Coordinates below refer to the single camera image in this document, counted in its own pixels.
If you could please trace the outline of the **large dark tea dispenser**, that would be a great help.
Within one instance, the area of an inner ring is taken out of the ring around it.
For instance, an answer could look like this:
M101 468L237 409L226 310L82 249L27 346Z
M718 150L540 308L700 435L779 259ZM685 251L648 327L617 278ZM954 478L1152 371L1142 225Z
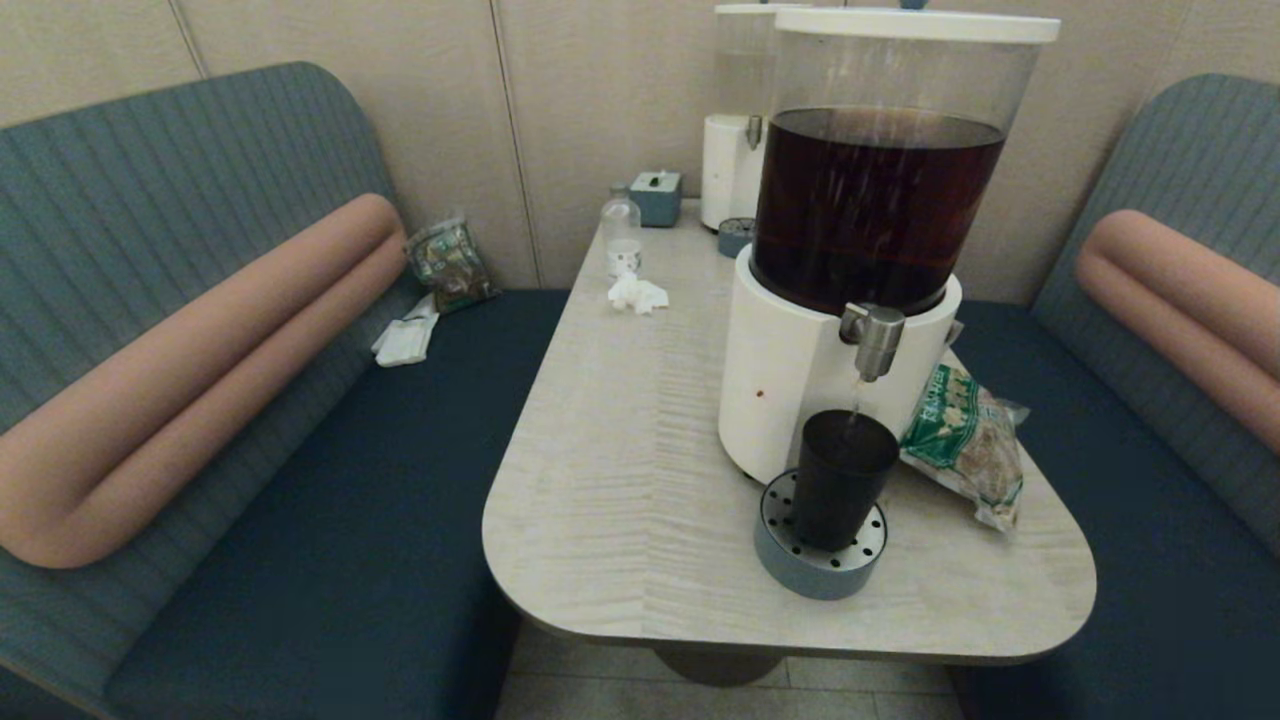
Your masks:
M760 483L805 421L858 409L902 436L957 333L957 260L1057 18L809 6L774 18L756 237L737 255L718 432ZM906 316L890 373L859 378L847 304Z

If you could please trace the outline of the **black plastic cup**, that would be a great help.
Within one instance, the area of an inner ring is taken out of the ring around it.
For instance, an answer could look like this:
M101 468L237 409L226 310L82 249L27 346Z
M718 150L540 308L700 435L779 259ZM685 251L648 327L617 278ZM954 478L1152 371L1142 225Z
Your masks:
M849 547L900 455L897 436L872 416L831 409L803 428L794 495L800 541L826 552Z

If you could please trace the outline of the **clear plastic bottle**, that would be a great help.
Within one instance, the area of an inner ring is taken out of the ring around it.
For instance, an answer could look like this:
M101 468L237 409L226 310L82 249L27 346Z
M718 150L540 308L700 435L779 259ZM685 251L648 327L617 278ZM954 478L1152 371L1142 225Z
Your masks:
M641 208L630 197L628 186L625 182L613 183L599 225L609 282L616 282L623 273L639 275L643 264L641 228Z

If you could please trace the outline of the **transparent snack bag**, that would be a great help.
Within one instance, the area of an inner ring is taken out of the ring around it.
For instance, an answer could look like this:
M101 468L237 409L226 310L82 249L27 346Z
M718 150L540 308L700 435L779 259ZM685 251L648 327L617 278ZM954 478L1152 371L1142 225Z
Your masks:
M407 240L404 252L413 275L430 291L442 315L502 295L463 217L416 231Z

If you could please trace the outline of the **green printed snack bag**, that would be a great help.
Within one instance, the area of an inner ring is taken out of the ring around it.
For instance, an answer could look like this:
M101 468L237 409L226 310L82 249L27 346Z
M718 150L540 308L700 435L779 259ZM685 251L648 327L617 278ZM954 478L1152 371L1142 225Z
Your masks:
M970 500L979 523L1011 533L1024 488L1018 428L1029 415L1030 409L993 396L966 369L940 363L900 441L900 460Z

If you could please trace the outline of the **white folded napkin pack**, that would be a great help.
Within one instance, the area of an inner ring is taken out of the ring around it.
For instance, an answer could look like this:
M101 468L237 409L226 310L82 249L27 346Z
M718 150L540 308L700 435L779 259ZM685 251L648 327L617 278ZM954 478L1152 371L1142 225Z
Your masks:
M426 293L402 318L394 319L375 340L371 351L383 368L403 366L425 360L440 313L433 293Z

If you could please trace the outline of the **dark round table pedestal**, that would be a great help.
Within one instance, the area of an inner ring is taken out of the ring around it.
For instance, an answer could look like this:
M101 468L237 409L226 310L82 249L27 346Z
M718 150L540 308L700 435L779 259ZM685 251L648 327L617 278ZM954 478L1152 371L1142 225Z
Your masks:
M785 661L785 656L776 655L701 650L658 648L654 653L682 679L719 688L750 685L771 675Z

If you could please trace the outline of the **pink bolster back cushion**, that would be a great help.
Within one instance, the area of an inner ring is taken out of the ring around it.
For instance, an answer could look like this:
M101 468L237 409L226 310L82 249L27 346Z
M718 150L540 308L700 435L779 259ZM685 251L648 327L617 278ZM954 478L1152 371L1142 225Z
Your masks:
M1098 220L1080 288L1280 456L1280 286L1132 209Z
M0 548L73 569L128 544L401 277L404 241L361 195L0 434Z

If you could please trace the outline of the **large round perforated drip tray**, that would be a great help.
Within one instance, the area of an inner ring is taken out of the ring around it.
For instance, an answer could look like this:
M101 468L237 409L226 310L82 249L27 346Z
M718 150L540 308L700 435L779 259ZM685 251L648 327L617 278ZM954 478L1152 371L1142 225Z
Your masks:
M819 550L796 532L797 468L778 474L758 505L754 548L781 585L810 600L837 601L860 592L888 543L888 523L877 503L856 536L838 551Z

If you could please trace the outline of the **blue-grey tissue box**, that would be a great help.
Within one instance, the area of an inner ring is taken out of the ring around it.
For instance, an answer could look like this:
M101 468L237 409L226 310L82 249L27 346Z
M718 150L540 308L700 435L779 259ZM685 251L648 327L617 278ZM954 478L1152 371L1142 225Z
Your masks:
M640 210L641 227L675 227L681 214L684 176L672 170L641 172L630 184L628 196Z

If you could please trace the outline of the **crumpled white tissue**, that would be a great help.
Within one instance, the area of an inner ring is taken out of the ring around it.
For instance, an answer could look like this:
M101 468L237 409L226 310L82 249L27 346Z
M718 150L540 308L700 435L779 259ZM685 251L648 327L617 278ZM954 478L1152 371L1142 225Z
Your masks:
M657 309L669 307L669 296L666 290L650 281L639 279L632 272L623 272L618 275L607 293L608 302L614 310L631 307L637 315L650 315Z

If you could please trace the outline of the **blue-grey upholstered booth bench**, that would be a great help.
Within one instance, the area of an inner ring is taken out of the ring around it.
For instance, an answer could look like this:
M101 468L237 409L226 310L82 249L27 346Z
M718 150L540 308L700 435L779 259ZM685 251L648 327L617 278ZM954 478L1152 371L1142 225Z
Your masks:
M289 63L0 129L0 434L351 200L396 205L337 77ZM371 347L406 270L128 544L0 548L0 719L493 720L518 633L486 497L563 290Z
M1280 83L1178 81L1129 124L1029 307L966 301L959 357L1028 404L1019 436L1084 530L1097 596L1044 657L955 667L966 720L1280 720L1280 454L1074 277L1144 213L1277 286ZM1267 322L1280 368L1280 318Z

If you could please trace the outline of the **clear empty beverage dispenser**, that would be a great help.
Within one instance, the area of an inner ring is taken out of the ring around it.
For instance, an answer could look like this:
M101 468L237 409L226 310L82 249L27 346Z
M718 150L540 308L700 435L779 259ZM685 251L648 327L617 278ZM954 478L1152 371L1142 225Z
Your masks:
M777 42L774 18L799 3L740 3L716 6L713 90L703 126L701 223L756 215L765 152ZM749 115L764 120L755 151L745 138Z

